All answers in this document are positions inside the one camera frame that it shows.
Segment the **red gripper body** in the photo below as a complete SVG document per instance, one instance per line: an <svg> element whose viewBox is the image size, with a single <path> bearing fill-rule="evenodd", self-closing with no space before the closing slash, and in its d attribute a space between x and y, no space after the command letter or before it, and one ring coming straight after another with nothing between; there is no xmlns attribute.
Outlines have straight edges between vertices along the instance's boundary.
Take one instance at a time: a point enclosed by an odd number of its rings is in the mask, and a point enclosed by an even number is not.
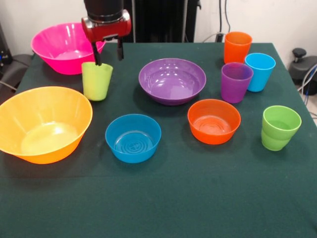
<svg viewBox="0 0 317 238"><path fill-rule="evenodd" d="M130 14L125 9L119 19L110 23L94 22L88 17L83 17L81 23L86 38L91 43L125 37L132 28Z"/></svg>

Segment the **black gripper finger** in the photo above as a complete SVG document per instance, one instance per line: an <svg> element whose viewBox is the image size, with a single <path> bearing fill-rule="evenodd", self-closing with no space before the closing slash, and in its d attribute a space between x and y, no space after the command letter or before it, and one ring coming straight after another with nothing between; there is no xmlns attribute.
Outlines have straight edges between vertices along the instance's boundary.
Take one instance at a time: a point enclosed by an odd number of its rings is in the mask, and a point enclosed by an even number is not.
<svg viewBox="0 0 317 238"><path fill-rule="evenodd" d="M96 64L97 66L101 66L101 65L102 65L102 62L101 62L100 53L99 53L99 51L98 51L97 45L96 45L95 42L92 42L91 45L92 45L92 49L93 49L95 64Z"/></svg>
<svg viewBox="0 0 317 238"><path fill-rule="evenodd" d="M118 60L124 59L124 53L123 53L123 41L121 38L117 39L117 56Z"/></svg>

